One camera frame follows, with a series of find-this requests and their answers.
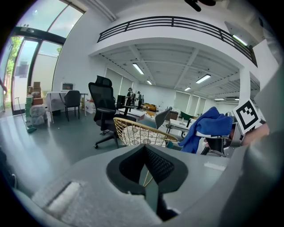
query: mop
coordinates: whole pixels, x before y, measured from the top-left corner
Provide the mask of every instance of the mop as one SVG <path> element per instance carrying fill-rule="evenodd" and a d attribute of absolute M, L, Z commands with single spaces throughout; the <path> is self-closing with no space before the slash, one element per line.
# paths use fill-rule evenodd
<path fill-rule="evenodd" d="M 18 99 L 18 104 L 19 104 L 19 108 L 20 108 L 20 114 L 21 114 L 22 119 L 23 119 L 23 122 L 24 122 L 24 124 L 25 124 L 25 126 L 26 126 L 26 131 L 27 131 L 28 133 L 33 133 L 34 131 L 36 131 L 36 128 L 33 127 L 32 125 L 31 125 L 30 127 L 27 127 L 27 124 L 26 124 L 26 122 L 25 122 L 25 120 L 24 120 L 24 117 L 23 117 L 23 115 L 22 115 L 22 112 L 21 112 L 21 106 L 20 106 L 20 102 L 19 102 L 19 97 L 16 97 L 16 98 Z"/>

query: blue towel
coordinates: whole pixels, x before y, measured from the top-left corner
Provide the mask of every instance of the blue towel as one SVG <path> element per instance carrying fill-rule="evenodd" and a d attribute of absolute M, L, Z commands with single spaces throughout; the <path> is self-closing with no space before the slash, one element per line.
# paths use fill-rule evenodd
<path fill-rule="evenodd" d="M 196 131 L 205 135 L 226 136 L 230 134 L 232 124 L 232 117 L 219 114 L 216 107 L 211 107 L 194 122 L 185 139 L 178 144 L 183 146 L 182 151 L 196 154 L 201 138 L 195 135 Z"/>

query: tree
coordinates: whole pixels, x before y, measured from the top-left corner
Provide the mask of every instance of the tree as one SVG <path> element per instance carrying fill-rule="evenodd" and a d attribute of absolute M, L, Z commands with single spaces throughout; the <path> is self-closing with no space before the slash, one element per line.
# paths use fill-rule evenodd
<path fill-rule="evenodd" d="M 14 64 L 15 64 L 15 59 L 19 50 L 19 47 L 22 43 L 22 39 L 21 37 L 12 37 L 12 41 L 13 41 L 13 48 L 7 63 L 7 69 L 6 69 L 6 73 L 7 76 L 10 77 L 13 73 L 13 68 L 14 68 Z"/>
<path fill-rule="evenodd" d="M 60 54 L 60 52 L 61 52 L 61 49 L 62 49 L 62 46 L 60 46 L 60 47 L 58 47 L 56 50 L 57 50 L 57 52 L 58 52 L 58 56 L 59 56 L 59 54 Z"/>

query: rattan chair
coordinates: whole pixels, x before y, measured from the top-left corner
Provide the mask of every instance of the rattan chair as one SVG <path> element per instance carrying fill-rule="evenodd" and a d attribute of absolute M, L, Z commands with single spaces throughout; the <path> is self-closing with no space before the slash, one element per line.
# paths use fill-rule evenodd
<path fill-rule="evenodd" d="M 137 144 L 151 144 L 166 147 L 169 142 L 177 142 L 178 139 L 168 133 L 162 132 L 158 129 L 140 124 L 138 122 L 127 119 L 114 117 L 114 125 L 117 136 L 123 141 L 126 146 Z M 147 172 L 143 186 L 146 187 L 153 177 L 146 183 Z"/>

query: balcony railing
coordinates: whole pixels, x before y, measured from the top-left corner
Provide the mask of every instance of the balcony railing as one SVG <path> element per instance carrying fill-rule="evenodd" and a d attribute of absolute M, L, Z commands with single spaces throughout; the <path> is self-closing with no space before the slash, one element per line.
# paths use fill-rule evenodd
<path fill-rule="evenodd" d="M 196 30 L 214 36 L 218 39 L 221 39 L 223 42 L 236 48 L 239 52 L 245 55 L 249 60 L 251 60 L 257 66 L 252 48 L 243 45 L 240 41 L 233 38 L 233 36 L 230 33 L 209 23 L 185 17 L 152 16 L 152 17 L 145 17 L 145 18 L 124 22 L 122 24 L 111 27 L 100 33 L 98 42 L 107 39 L 113 35 L 130 31 L 133 29 L 138 29 L 143 27 L 165 27 L 165 26 L 181 27 L 181 28 Z"/>

